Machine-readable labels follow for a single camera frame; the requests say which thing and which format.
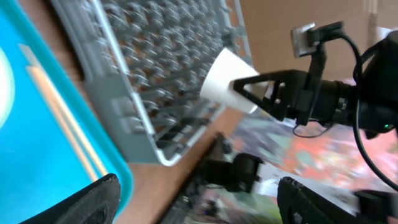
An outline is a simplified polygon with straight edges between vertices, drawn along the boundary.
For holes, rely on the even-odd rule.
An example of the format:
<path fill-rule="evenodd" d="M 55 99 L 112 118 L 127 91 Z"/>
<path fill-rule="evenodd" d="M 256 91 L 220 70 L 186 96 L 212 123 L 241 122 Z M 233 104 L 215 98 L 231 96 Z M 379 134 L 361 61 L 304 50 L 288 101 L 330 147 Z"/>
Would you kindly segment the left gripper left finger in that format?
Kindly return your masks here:
<path fill-rule="evenodd" d="M 119 179 L 107 174 L 22 224 L 112 224 L 120 198 Z"/>

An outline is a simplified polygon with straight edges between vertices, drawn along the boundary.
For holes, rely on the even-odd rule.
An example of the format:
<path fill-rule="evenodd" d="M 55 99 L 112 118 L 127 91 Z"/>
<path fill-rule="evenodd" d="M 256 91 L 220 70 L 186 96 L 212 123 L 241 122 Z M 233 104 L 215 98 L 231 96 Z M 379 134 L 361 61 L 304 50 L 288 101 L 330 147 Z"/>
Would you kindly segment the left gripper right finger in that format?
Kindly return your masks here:
<path fill-rule="evenodd" d="M 280 180 L 277 205 L 283 224 L 359 224 L 361 220 L 291 177 Z"/>

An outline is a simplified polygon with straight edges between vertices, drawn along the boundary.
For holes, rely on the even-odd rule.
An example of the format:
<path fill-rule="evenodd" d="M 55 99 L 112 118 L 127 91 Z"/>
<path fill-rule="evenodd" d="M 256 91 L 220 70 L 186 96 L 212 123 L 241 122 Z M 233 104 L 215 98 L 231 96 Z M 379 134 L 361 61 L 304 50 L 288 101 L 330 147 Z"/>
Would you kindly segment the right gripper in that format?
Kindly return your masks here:
<path fill-rule="evenodd" d="M 320 89 L 322 71 L 238 71 L 229 75 L 228 106 L 250 114 L 260 108 L 275 119 L 306 125 Z"/>

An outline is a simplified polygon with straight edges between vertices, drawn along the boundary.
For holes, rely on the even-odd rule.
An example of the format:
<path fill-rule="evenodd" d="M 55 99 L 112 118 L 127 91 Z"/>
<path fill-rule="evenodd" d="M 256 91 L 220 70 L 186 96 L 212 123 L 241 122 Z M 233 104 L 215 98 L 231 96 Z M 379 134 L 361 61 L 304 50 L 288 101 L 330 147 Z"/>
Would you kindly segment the white paper cup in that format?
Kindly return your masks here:
<path fill-rule="evenodd" d="M 224 48 L 213 62 L 200 90 L 200 97 L 251 114 L 257 105 L 233 90 L 238 79 L 258 76 L 252 66 L 228 48 Z"/>

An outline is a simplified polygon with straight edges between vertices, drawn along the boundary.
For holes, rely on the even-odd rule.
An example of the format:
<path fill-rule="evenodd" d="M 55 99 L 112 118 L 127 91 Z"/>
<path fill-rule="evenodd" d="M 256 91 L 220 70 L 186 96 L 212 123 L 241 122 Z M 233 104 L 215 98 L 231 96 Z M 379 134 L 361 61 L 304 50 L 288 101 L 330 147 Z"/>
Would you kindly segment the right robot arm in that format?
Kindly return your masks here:
<path fill-rule="evenodd" d="M 354 86 L 322 78 L 324 44 L 336 39 L 353 49 Z M 311 56 L 307 72 L 281 70 L 240 78 L 233 82 L 234 91 L 275 119 L 294 119 L 302 126 L 310 121 L 352 126 L 357 121 L 368 139 L 397 126 L 397 31 L 362 55 L 341 28 L 293 30 L 292 42 L 299 57 Z"/>

